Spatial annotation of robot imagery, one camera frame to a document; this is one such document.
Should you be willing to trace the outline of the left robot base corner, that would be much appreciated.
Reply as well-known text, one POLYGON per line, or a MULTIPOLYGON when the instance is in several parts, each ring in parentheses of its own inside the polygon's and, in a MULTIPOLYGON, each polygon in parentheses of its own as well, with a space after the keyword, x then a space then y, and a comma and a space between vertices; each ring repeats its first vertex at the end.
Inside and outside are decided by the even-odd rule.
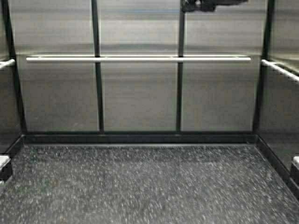
POLYGON ((0 155, 0 186, 3 187, 4 184, 13 175, 11 158, 8 155, 0 155))

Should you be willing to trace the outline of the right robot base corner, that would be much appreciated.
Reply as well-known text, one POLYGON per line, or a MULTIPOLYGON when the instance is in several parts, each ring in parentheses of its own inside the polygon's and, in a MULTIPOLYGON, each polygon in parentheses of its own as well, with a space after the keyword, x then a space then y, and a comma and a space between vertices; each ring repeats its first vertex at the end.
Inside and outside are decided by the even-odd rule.
POLYGON ((292 159, 290 177, 298 185, 299 184, 299 156, 296 155, 292 159))

